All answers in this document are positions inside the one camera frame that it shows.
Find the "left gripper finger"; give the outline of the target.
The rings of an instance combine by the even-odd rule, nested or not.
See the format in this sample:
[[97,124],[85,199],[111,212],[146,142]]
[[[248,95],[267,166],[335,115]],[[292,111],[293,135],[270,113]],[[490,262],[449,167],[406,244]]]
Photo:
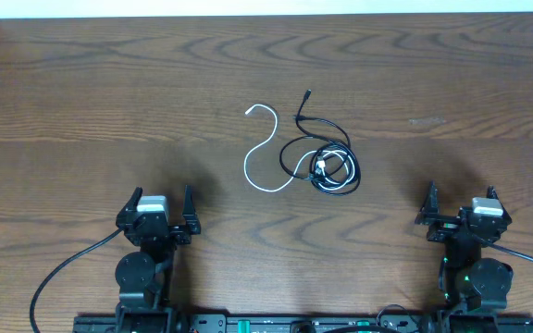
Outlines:
[[192,201],[192,187],[190,185],[185,186],[182,217],[187,226],[197,226],[197,214]]
[[136,213],[138,202],[140,201],[142,196],[143,189],[141,187],[136,187],[131,197],[118,212],[117,218],[127,218],[128,216]]

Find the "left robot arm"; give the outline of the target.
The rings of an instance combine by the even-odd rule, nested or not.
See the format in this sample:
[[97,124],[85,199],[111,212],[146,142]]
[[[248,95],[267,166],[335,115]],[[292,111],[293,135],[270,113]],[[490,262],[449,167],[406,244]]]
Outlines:
[[168,221],[169,206],[163,195],[144,196],[134,190],[119,211],[116,226],[138,250],[125,255],[117,264],[119,285],[117,332],[189,332],[190,320],[170,304],[170,283],[175,252],[201,233],[201,224],[192,202],[192,188],[184,193],[184,222]]

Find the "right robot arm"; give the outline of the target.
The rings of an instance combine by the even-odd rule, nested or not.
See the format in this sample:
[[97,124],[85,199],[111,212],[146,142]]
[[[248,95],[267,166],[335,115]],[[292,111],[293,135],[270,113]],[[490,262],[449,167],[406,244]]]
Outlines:
[[439,272],[445,306],[424,315],[418,329],[497,332],[498,312],[507,307],[514,273],[506,263],[482,256],[482,249],[498,241],[512,223],[494,188],[456,216],[446,216],[440,213],[437,187],[430,183],[415,223],[428,227],[428,241],[445,247]]

